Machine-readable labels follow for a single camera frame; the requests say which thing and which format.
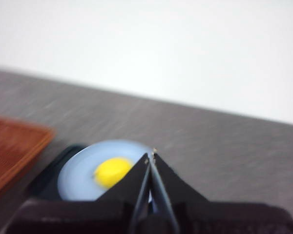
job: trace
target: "brown cutting board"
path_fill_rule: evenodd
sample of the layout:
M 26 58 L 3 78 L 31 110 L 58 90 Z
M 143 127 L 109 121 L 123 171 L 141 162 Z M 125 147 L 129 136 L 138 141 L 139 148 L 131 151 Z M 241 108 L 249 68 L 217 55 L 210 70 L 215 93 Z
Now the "brown cutting board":
M 53 137 L 50 128 L 0 117 L 0 195 L 34 165 Z

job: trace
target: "white plate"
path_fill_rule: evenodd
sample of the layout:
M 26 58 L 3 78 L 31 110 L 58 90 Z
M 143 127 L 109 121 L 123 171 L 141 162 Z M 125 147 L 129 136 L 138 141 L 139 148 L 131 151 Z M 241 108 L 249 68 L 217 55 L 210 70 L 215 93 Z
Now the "white plate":
M 107 191 L 93 180 L 93 172 L 104 161 L 125 157 L 136 163 L 152 149 L 135 141 L 107 140 L 88 146 L 74 155 L 62 167 L 58 177 L 58 191 L 63 200 L 93 201 Z

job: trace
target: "metal surface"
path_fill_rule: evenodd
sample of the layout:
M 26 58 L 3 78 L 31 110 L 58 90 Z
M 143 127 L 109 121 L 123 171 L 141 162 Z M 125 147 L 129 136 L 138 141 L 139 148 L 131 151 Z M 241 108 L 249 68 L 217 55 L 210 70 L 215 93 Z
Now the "metal surface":
M 210 200 L 265 202 L 293 215 L 293 125 L 5 72 L 0 115 L 57 131 L 33 169 L 0 199 L 0 228 L 28 198 L 30 181 L 65 147 L 115 138 L 158 148 Z

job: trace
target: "yellow object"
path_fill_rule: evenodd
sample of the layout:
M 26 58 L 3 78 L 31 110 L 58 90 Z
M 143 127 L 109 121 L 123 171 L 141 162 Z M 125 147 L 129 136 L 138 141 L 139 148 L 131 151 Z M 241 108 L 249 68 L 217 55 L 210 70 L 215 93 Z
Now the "yellow object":
M 113 187 L 132 168 L 133 164 L 126 158 L 114 157 L 101 163 L 94 171 L 95 181 L 105 188 Z

